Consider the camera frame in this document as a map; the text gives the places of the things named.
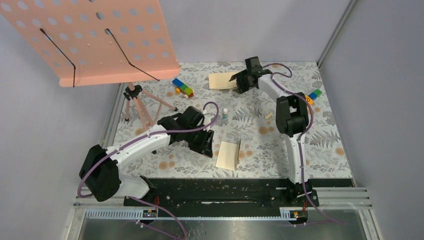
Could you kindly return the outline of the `cream envelope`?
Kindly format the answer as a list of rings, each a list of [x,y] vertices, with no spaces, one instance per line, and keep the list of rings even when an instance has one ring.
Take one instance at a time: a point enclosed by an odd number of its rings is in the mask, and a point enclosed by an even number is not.
[[[210,90],[228,90],[237,87],[237,81],[230,81],[230,78],[238,72],[210,73],[208,75]]]

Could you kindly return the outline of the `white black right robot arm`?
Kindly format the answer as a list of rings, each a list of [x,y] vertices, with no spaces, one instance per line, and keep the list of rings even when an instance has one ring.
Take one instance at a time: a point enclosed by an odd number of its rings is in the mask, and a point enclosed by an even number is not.
[[[246,69],[231,76],[230,81],[236,81],[235,92],[242,94],[252,88],[266,93],[276,103],[275,124],[283,135],[287,148],[288,179],[287,201],[293,206],[309,201],[313,193],[308,183],[309,174],[305,170],[305,134],[311,123],[308,114],[306,96],[302,92],[294,93],[278,83],[272,72],[261,66],[257,56],[244,60]]]

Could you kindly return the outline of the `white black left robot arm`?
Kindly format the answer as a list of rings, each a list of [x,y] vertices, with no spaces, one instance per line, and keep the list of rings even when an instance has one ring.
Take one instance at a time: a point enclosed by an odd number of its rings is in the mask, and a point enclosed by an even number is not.
[[[183,113],[159,119],[150,129],[123,143],[106,148],[94,145],[79,172],[78,197],[104,202],[129,196],[144,206],[152,204],[154,190],[142,177],[125,174],[125,168],[142,156],[177,142],[185,142],[191,151],[211,158],[214,131],[209,127],[219,116],[217,111],[207,123],[203,111],[189,106]]]

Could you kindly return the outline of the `white green glue stick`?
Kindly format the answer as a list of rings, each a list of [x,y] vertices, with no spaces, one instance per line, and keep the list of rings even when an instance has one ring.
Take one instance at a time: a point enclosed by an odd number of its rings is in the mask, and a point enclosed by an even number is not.
[[[228,118],[228,109],[227,108],[223,109],[222,118],[225,119],[225,120]]]

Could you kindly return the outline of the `small cream crumb piece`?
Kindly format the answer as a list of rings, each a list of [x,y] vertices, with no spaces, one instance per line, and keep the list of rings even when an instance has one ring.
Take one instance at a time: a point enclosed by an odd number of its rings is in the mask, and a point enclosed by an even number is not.
[[[272,112],[270,112],[270,113],[266,114],[264,118],[265,118],[266,120],[268,120],[268,119],[270,119],[272,116],[273,116],[273,113],[272,113]]]

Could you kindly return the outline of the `floral patterned table mat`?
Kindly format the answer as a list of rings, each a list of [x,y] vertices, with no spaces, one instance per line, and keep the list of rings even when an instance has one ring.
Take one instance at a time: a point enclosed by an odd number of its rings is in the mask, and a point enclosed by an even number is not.
[[[147,91],[158,94],[167,103],[183,112],[187,107],[203,109],[213,101],[221,110],[228,109],[227,119],[219,117],[211,127],[214,131],[209,158],[188,149],[184,142],[148,153],[124,170],[125,174],[147,178],[284,178],[289,172],[288,155],[283,136],[276,127],[275,102],[254,88],[243,94],[209,88],[209,74],[238,72],[245,69],[242,62],[182,63],[178,79],[188,85],[194,97],[185,98],[176,92],[170,80],[141,84]],[[322,94],[312,105],[314,120],[305,135],[305,165],[311,178],[352,178],[320,71],[314,62],[287,62],[273,65],[275,80],[292,92],[310,94],[316,89]],[[270,119],[265,115],[273,113]],[[241,139],[236,171],[216,167],[222,141],[235,143]]]

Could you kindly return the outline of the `multicolour toy block car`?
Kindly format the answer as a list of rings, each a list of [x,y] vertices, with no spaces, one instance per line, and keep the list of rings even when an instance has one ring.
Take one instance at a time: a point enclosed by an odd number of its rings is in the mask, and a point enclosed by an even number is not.
[[[173,79],[172,84],[176,87],[176,91],[181,93],[186,99],[194,97],[194,91],[178,78]]]

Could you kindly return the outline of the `yellow blue green toy blocks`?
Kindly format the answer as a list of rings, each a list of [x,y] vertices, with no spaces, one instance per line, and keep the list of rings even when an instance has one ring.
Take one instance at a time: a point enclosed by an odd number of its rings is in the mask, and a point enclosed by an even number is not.
[[[321,96],[323,92],[320,89],[315,89],[313,92],[311,92],[308,95],[305,95],[305,99],[307,100],[307,102],[313,106],[314,105],[314,101]]]

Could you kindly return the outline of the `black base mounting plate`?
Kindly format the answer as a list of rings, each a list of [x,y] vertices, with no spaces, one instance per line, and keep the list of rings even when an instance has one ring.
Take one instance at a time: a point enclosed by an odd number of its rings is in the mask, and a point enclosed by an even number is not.
[[[287,198],[285,178],[150,178],[141,200],[177,217],[276,217],[280,207],[301,210],[306,200]]]

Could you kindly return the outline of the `pink tripod music stand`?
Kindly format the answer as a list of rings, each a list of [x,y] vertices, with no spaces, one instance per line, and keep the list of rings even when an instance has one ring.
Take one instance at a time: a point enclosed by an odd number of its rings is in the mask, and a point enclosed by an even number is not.
[[[158,0],[3,0],[0,12],[61,87],[126,84],[144,130],[157,120],[144,97],[167,105],[140,86],[180,72]]]

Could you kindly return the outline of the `aluminium frame rail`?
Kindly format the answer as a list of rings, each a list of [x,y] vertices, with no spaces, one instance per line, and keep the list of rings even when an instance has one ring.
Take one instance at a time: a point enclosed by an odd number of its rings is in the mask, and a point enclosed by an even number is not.
[[[314,180],[312,203],[285,199],[281,180],[155,179],[139,203],[77,198],[67,240],[380,240],[369,194],[343,180]]]

